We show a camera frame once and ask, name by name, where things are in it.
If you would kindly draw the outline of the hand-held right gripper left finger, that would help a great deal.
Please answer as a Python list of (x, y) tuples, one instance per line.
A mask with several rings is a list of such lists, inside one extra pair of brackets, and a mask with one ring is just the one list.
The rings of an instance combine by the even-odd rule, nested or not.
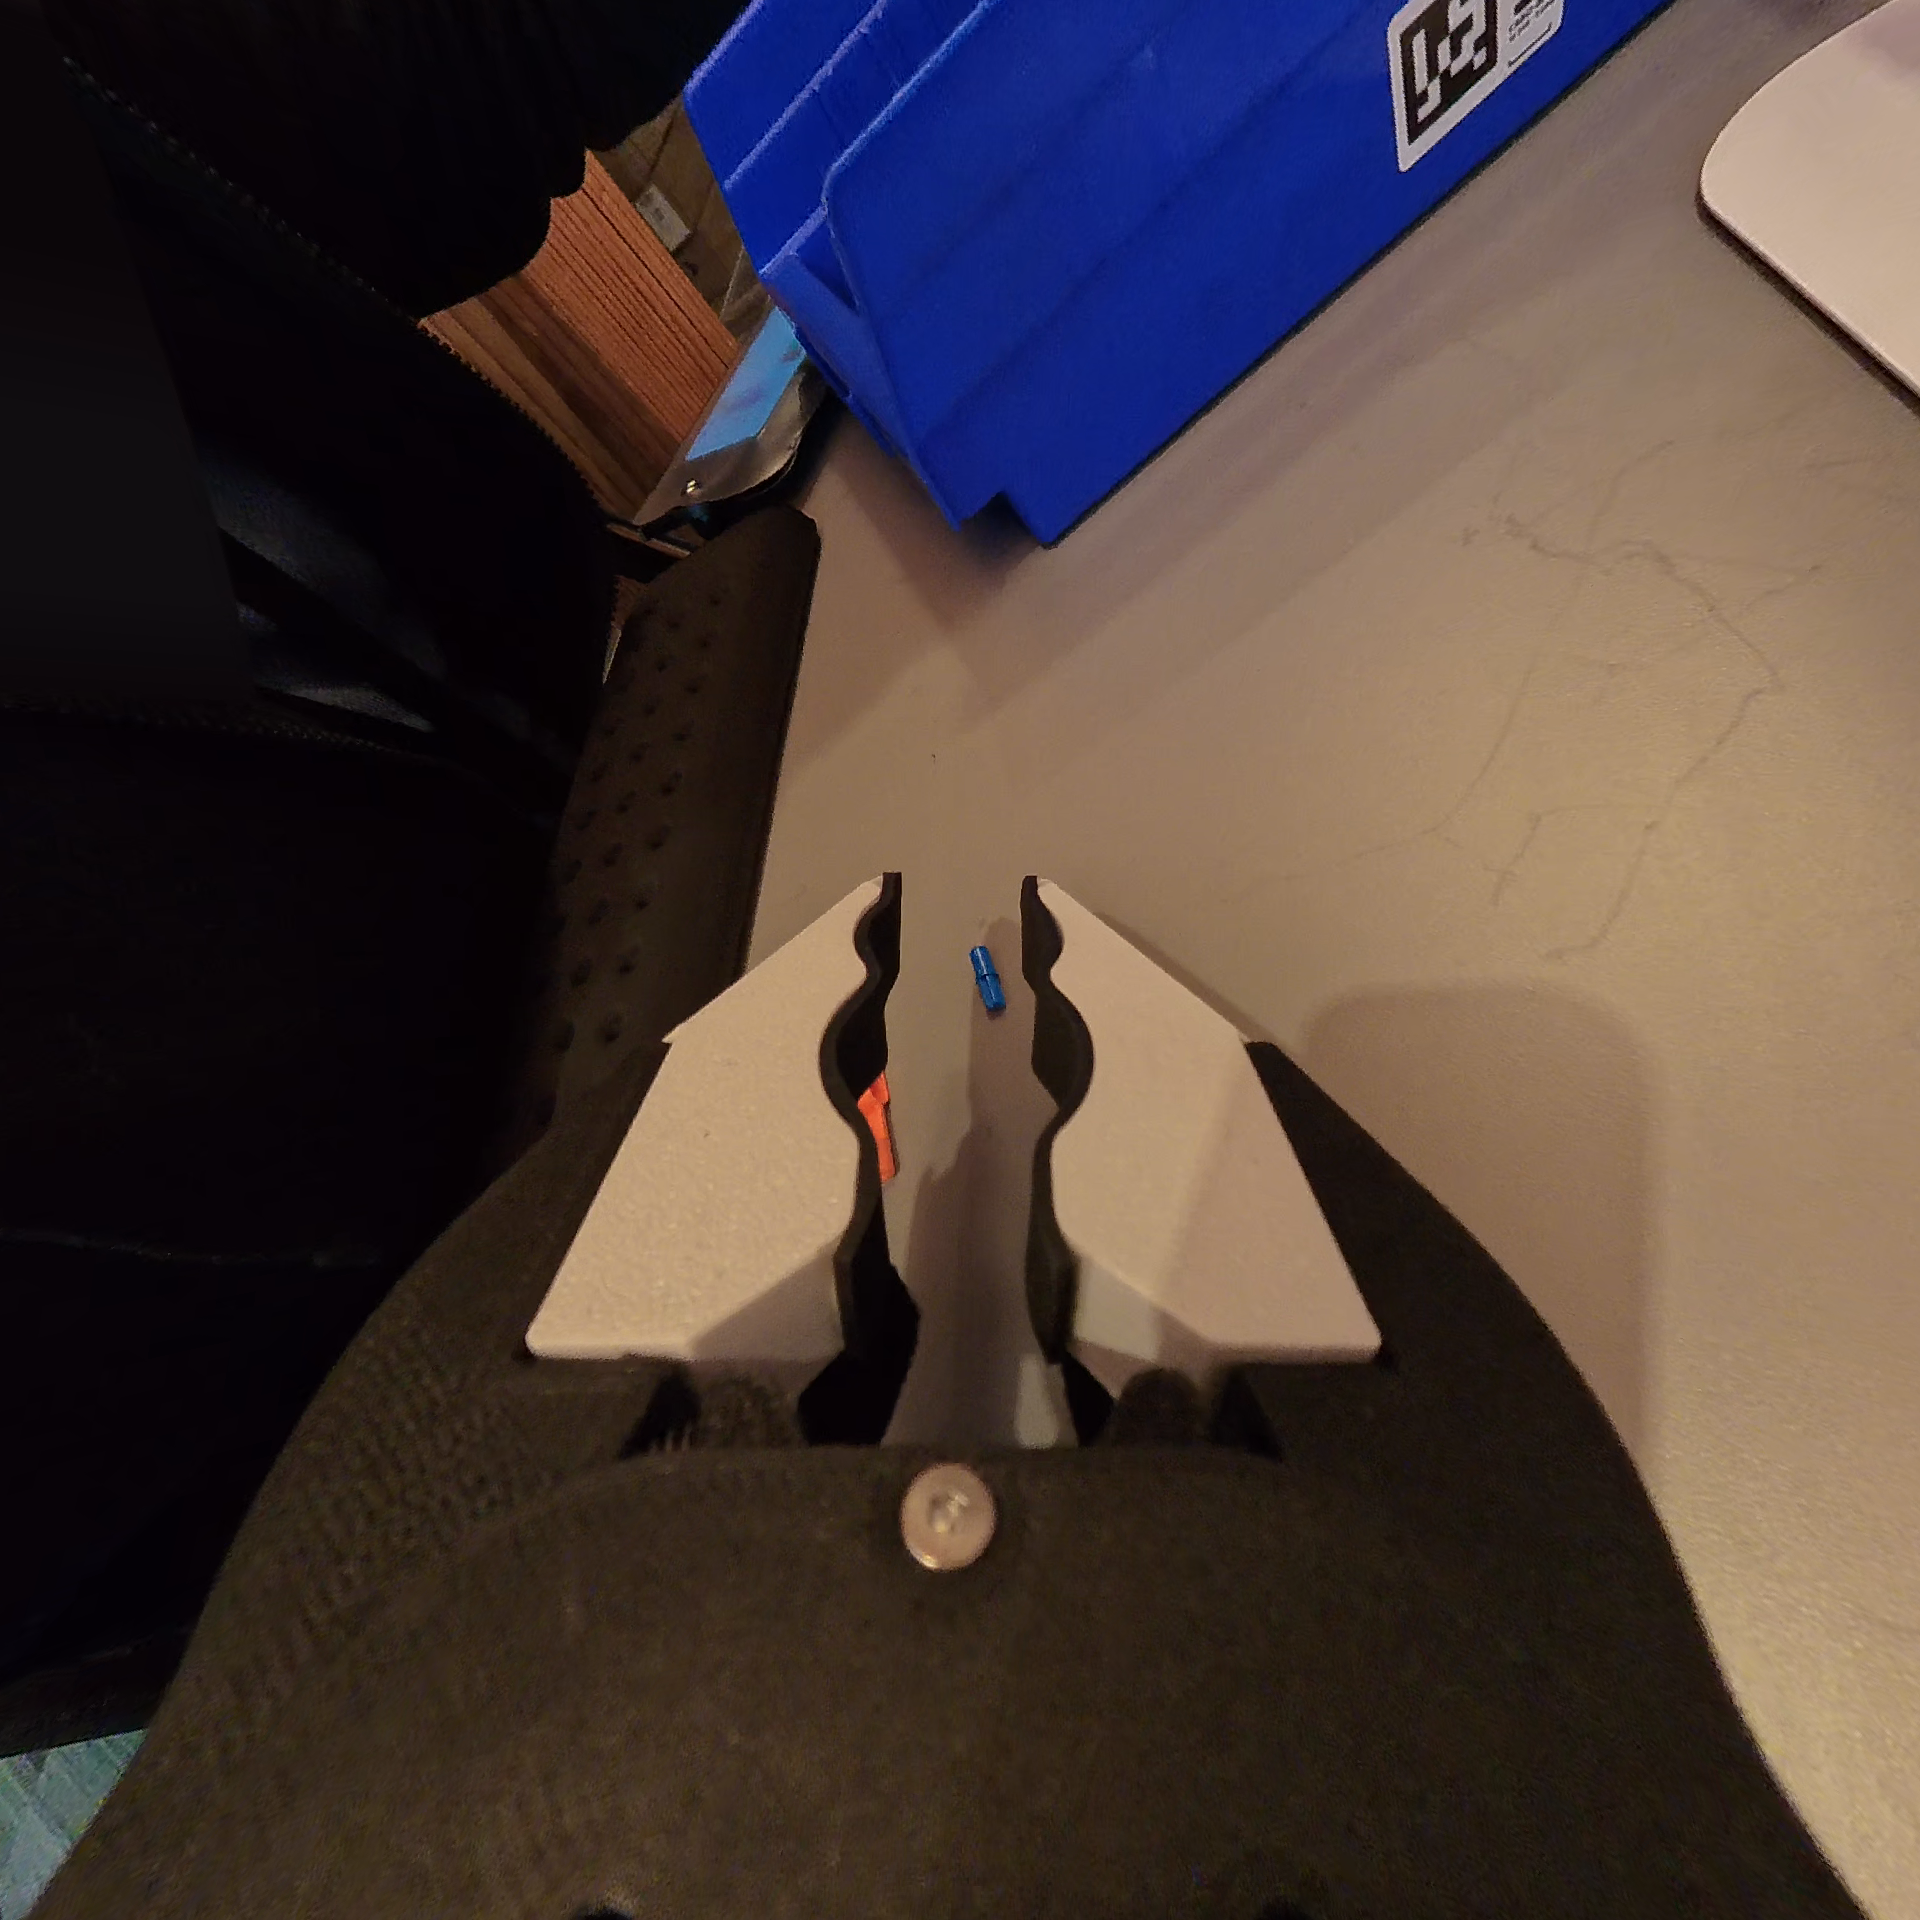
[(664, 1037), (527, 1330), (538, 1361), (658, 1361), (878, 1444), (918, 1347), (858, 1093), (889, 1066), (899, 876), (858, 882)]

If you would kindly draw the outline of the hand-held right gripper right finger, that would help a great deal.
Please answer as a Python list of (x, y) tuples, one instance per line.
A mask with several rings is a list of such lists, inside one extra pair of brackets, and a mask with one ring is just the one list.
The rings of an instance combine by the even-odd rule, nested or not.
[(1018, 929), (1051, 1104), (1024, 1296), (1074, 1441), (1126, 1395), (1205, 1421), (1241, 1369), (1376, 1363), (1253, 1043), (1056, 881), (1024, 877)]

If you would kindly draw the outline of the black perforated foam pad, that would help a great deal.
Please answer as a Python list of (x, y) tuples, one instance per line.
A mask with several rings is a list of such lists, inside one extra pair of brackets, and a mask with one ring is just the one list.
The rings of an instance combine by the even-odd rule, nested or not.
[(766, 507), (639, 587), (549, 867), (507, 1157), (744, 969), (819, 555)]

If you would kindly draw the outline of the person's dark clothing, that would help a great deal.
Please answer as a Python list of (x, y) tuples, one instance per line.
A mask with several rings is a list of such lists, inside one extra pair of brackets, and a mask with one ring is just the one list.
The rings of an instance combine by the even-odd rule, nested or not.
[(617, 565), (421, 317), (735, 11), (3, 5), (3, 1750), (469, 1194)]

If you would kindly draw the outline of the stack of cardboard sheets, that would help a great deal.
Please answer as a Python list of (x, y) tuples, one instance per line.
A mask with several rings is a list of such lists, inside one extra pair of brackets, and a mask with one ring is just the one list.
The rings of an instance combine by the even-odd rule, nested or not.
[(591, 156), (521, 272), (421, 324), (527, 414), (617, 520), (639, 513), (743, 355)]

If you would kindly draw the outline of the blue labelled storage bin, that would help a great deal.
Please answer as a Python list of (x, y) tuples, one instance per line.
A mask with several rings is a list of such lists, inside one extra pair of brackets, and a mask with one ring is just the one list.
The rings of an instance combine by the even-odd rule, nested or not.
[(1053, 542), (1655, 5), (973, 5), (762, 285), (949, 524)]

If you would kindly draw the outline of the instruction book on stand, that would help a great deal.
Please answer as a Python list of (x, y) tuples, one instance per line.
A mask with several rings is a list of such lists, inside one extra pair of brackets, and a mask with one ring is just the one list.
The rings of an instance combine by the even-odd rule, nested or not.
[(1886, 3), (1769, 80), (1697, 195), (1887, 376), (1917, 392), (1917, 5)]

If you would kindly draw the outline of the shiny metal bracket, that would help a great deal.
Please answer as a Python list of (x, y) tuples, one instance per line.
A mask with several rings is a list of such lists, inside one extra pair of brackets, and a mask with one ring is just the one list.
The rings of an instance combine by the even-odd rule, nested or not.
[(717, 533), (791, 478), (829, 395), (792, 321), (769, 305), (627, 525), (666, 545)]

